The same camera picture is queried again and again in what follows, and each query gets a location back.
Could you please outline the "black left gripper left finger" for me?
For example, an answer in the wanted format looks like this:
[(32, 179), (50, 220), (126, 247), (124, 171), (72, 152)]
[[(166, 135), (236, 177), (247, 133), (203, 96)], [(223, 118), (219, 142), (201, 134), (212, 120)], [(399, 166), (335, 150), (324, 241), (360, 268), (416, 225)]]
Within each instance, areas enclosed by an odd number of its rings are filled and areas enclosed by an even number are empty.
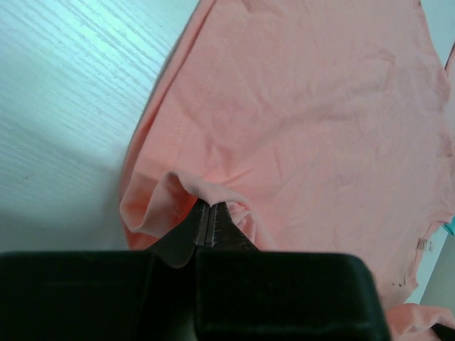
[(2, 340), (195, 340), (207, 205), (143, 251), (1, 255)]

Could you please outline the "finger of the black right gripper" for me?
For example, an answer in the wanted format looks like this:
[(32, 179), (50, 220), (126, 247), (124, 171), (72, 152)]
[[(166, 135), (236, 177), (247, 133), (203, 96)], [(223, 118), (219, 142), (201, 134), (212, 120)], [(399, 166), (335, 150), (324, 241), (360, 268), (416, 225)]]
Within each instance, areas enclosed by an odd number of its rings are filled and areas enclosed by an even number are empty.
[(442, 325), (440, 323), (435, 323), (432, 326), (432, 331), (441, 341), (455, 341), (455, 329)]

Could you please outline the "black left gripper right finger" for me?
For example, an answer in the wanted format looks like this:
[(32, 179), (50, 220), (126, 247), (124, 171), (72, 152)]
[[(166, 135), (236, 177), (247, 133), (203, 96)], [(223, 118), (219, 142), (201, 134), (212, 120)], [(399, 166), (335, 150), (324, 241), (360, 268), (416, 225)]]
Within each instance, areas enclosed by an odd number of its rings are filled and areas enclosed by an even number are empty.
[(356, 256), (260, 251), (225, 204), (205, 209), (195, 257), (199, 340), (389, 340)]

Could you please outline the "pink t shirt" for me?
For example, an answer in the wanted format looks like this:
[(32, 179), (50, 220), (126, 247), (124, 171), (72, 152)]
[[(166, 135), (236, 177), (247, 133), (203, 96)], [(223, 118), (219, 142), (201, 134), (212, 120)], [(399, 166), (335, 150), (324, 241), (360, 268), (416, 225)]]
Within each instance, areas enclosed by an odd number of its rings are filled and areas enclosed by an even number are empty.
[(433, 340), (452, 313), (406, 300), (454, 217), (453, 83), (419, 1), (200, 1), (125, 158), (129, 248), (225, 202), (260, 249), (359, 256), (393, 339)]

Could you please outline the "teal t shirt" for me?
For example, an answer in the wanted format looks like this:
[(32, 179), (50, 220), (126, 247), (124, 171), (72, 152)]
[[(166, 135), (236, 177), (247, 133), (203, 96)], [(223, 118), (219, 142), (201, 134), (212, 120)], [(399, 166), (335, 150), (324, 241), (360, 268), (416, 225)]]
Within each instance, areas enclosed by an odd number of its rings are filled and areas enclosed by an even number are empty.
[(455, 221), (452, 220), (451, 222), (444, 224), (442, 227), (451, 236), (455, 235)]

